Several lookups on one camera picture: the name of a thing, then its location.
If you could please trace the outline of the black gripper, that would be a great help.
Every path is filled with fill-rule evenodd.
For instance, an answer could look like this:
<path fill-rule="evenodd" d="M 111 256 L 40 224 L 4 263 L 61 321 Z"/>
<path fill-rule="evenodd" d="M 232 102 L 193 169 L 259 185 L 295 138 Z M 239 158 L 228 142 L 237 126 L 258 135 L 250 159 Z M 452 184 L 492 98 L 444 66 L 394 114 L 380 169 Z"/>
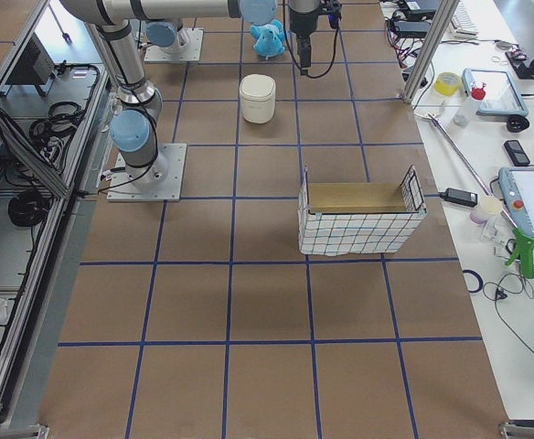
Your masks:
<path fill-rule="evenodd" d="M 336 59 L 336 40 L 341 23 L 341 3 L 333 0 L 291 0 L 288 2 L 290 30 L 296 37 L 299 67 L 312 65 L 311 36 L 317 30 L 320 16 L 326 16 L 329 26 L 335 30 L 331 64 Z"/>

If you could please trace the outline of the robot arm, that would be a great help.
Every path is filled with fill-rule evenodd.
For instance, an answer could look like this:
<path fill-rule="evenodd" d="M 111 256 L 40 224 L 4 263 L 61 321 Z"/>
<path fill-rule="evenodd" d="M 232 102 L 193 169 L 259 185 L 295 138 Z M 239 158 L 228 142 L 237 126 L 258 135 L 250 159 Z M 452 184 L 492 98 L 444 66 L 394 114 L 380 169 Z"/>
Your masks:
<path fill-rule="evenodd" d="M 326 16 L 329 26 L 339 32 L 342 5 L 338 1 L 230 1 L 231 13 L 250 24 L 254 38 L 253 50 L 268 60 L 290 52 L 291 40 L 296 40 L 296 52 L 290 55 L 293 64 L 303 76 L 312 78 L 311 36 L 317 22 Z M 178 52 L 189 44 L 188 29 L 182 19 L 144 19 L 149 42 L 167 53 Z"/>
<path fill-rule="evenodd" d="M 117 96 L 126 107 L 158 101 L 155 86 L 147 79 L 144 63 L 132 35 L 130 21 L 162 22 L 197 17 L 243 18 L 253 24 L 251 15 L 262 11 L 251 1 L 63 1 L 73 16 L 93 27 L 99 54 L 108 72 L 118 81 Z"/>

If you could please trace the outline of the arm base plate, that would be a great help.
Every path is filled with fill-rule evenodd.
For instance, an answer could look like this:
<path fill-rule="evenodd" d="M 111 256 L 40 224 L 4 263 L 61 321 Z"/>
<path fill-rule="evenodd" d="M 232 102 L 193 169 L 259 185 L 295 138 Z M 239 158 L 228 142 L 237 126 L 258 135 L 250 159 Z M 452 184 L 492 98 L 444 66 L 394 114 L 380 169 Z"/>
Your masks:
<path fill-rule="evenodd" d="M 201 55 L 204 29 L 182 27 L 177 30 L 167 23 L 147 28 L 149 39 L 144 55 L 146 63 L 198 62 Z"/>
<path fill-rule="evenodd" d="M 106 198 L 111 202 L 153 202 L 181 199 L 181 188 L 187 156 L 186 144 L 161 144 L 151 169 L 140 179 L 136 169 L 129 167 L 112 175 L 112 190 Z"/>

